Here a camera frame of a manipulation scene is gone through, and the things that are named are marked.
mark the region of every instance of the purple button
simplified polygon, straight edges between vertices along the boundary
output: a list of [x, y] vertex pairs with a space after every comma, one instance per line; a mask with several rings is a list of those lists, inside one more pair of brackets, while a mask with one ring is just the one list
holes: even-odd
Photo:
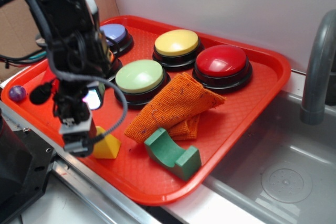
[[107, 24], [100, 27], [104, 31], [106, 37], [113, 39], [115, 42], [119, 43], [126, 36], [126, 29], [120, 24]]

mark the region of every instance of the stainless steel sink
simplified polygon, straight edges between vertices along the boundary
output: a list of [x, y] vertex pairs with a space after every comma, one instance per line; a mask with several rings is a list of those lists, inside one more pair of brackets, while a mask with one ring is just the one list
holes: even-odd
[[300, 103], [279, 93], [204, 185], [266, 223], [336, 223], [336, 109], [309, 126]]

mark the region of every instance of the orange cloth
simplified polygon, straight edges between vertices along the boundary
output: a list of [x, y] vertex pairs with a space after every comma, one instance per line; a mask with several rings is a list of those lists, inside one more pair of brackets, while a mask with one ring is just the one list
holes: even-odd
[[175, 140], [192, 140], [197, 138], [197, 126], [200, 114], [177, 123], [168, 130], [169, 136]]
[[[178, 73], [128, 125], [125, 135], [143, 143], [158, 128], [169, 131], [174, 125], [224, 102], [224, 97], [203, 88], [189, 74]], [[191, 120], [189, 125], [195, 130], [197, 123], [198, 120]]]

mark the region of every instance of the green block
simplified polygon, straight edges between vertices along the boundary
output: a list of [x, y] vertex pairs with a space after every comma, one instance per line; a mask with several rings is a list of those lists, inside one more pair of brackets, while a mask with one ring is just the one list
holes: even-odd
[[199, 150], [179, 147], [164, 128], [157, 129], [144, 142], [148, 155], [183, 180], [188, 180], [201, 167]]

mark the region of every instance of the orange tray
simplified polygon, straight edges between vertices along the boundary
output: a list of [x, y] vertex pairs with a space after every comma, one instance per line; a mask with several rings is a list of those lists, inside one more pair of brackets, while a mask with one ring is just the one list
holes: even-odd
[[[111, 18], [102, 22], [102, 25], [110, 23], [122, 24], [134, 39], [132, 50], [120, 57], [123, 65], [139, 59], [152, 59], [156, 38], [169, 30], [181, 29], [135, 16]], [[205, 48], [220, 44], [240, 47], [246, 52], [253, 66], [253, 77], [247, 86], [226, 94], [225, 104], [201, 114], [197, 139], [178, 142], [182, 148], [187, 149], [190, 145], [194, 145], [199, 149], [202, 167], [198, 172], [188, 181], [182, 181], [151, 160], [143, 144], [137, 144], [123, 134], [127, 125], [138, 114], [137, 110], [129, 110], [125, 121], [112, 132], [122, 142], [116, 159], [95, 159], [92, 156], [79, 158], [111, 185], [143, 205], [168, 204], [195, 190], [290, 77], [291, 68], [288, 61], [276, 52], [203, 33], [197, 34]], [[57, 144], [63, 146], [62, 138], [58, 134], [60, 123], [52, 115], [52, 99], [36, 106], [31, 104], [29, 99], [16, 103], [8, 96], [10, 87], [14, 85], [21, 85], [27, 93], [30, 93], [41, 83], [47, 67], [48, 63], [45, 60], [17, 75], [5, 86], [2, 100]], [[176, 72], [169, 74], [173, 78]], [[103, 107], [93, 111], [93, 119], [96, 126], [107, 129], [117, 121], [121, 113], [122, 109], [116, 102], [113, 90], [108, 89]]]

